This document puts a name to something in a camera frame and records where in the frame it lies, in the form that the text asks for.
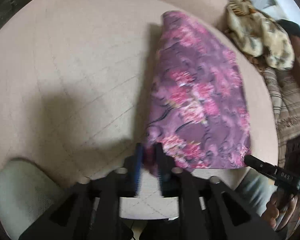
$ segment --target pink floral cloth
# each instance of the pink floral cloth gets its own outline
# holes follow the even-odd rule
[[[163,14],[151,92],[145,164],[151,145],[182,168],[234,169],[250,154],[250,123],[235,53],[179,11]]]

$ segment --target black cable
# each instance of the black cable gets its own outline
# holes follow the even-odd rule
[[[133,220],[133,222],[132,222],[132,224],[131,224],[130,230],[132,230],[132,227],[133,227],[134,221],[135,221],[135,220]]]

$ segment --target purple patterned fabric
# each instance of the purple patterned fabric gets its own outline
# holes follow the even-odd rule
[[[150,146],[182,168],[234,169],[250,154],[250,122],[235,53],[179,11],[163,14],[147,127]]]

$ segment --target human hand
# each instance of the human hand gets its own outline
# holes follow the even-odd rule
[[[279,210],[277,209],[277,207],[275,205],[277,202],[277,199],[278,199],[277,193],[274,192],[271,195],[269,202],[266,204],[266,207],[267,207],[266,211],[261,215],[261,218],[263,218],[272,228],[275,228],[275,226],[277,224],[276,218],[278,218],[278,216],[279,216]],[[280,226],[280,228],[278,228],[279,230],[288,223],[289,219],[291,218],[291,216],[296,208],[297,201],[298,201],[298,196],[295,196],[289,202],[288,209],[285,212],[285,215],[281,221],[281,226]]]

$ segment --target bolt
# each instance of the bolt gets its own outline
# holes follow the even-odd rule
[[[174,167],[174,168],[172,168],[172,170],[171,170],[174,174],[180,174],[180,173],[182,173],[182,168],[179,168],[179,167]]]
[[[115,172],[118,173],[118,174],[126,174],[128,172],[128,170],[124,167],[121,167],[121,168],[117,168],[115,170]]]
[[[218,184],[220,182],[220,179],[217,176],[212,176],[210,178],[210,182],[213,183],[213,184]]]

